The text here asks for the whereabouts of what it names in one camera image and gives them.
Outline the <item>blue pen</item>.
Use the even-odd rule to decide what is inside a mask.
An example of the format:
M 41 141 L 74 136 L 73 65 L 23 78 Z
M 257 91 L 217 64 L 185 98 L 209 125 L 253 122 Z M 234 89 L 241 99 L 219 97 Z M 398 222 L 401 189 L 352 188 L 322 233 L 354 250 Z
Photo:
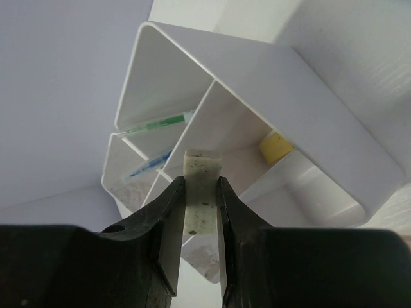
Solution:
M 158 157 L 151 158 L 150 160 L 143 162 L 135 170 L 128 171 L 124 175 L 122 175 L 121 181 L 124 184 L 127 184 L 145 173 L 162 168 L 167 162 L 167 160 L 169 159 L 170 155 L 171 155 L 171 151 L 167 151 L 166 153 L 163 153 L 159 155 Z

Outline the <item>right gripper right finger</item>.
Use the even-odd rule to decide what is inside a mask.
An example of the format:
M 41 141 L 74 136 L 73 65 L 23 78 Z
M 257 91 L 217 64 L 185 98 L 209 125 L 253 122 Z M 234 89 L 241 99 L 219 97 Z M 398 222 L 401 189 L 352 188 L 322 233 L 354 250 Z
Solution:
M 390 230 L 278 228 L 216 185 L 224 307 L 409 307 L 410 248 Z

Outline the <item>green pen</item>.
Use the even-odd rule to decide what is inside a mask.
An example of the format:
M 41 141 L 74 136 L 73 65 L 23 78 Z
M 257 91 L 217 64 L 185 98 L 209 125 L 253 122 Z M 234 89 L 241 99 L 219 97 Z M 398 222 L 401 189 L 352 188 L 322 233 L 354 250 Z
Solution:
M 167 126 L 173 126 L 176 124 L 184 123 L 188 124 L 195 113 L 195 109 L 182 112 L 180 114 L 170 115 L 168 117 L 162 117 L 158 119 L 151 119 L 149 121 L 140 122 L 127 128 L 122 132 L 118 132 L 116 135 L 120 138 L 129 137 L 133 135 L 141 135 L 143 133 L 156 131 L 163 129 Z

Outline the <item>yellow eraser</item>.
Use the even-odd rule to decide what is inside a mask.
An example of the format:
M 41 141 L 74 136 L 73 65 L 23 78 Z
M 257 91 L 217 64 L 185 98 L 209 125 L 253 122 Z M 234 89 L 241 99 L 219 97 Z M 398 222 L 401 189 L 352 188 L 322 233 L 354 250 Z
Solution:
M 268 164 L 276 164 L 283 157 L 287 156 L 294 147 L 276 132 L 266 136 L 259 143 L 259 149 Z

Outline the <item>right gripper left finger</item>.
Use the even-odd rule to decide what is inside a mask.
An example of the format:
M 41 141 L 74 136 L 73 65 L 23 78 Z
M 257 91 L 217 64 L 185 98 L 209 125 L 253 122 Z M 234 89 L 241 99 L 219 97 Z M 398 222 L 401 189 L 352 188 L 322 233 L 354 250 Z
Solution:
M 177 294 L 185 183 L 101 232 L 1 226 L 2 307 L 169 307 Z

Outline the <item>beige eraser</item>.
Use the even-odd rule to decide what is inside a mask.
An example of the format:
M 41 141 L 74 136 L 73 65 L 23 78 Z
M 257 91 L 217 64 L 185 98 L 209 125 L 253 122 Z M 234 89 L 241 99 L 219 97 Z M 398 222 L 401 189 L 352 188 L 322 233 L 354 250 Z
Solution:
M 216 186 L 220 177 L 222 155 L 187 149 L 184 154 L 183 177 L 186 209 L 183 233 L 208 235 L 216 230 Z

